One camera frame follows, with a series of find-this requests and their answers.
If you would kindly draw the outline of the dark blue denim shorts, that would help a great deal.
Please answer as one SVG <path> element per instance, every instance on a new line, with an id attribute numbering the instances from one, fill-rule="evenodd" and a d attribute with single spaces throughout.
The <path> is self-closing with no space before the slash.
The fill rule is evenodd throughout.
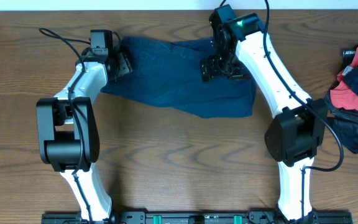
<path id="1" fill-rule="evenodd" d="M 201 79 L 200 61 L 214 55 L 211 38 L 167 42 L 125 37 L 133 71 L 108 83 L 102 92 L 147 105 L 175 108 L 201 118 L 252 115 L 256 84 L 252 79 Z"/>

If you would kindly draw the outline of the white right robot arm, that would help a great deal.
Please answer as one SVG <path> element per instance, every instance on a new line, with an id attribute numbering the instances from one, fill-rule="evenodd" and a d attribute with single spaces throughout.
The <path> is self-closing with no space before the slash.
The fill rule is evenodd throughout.
<path id="1" fill-rule="evenodd" d="M 210 15 L 209 23 L 216 54 L 201 60 L 202 81 L 253 78 L 273 117 L 264 139 L 279 167 L 280 197 L 275 222 L 316 222 L 307 167 L 312 166 L 323 141 L 324 124 L 317 119 L 327 112 L 323 101 L 312 100 L 292 78 L 257 14 L 237 17 L 229 6 L 221 6 Z"/>

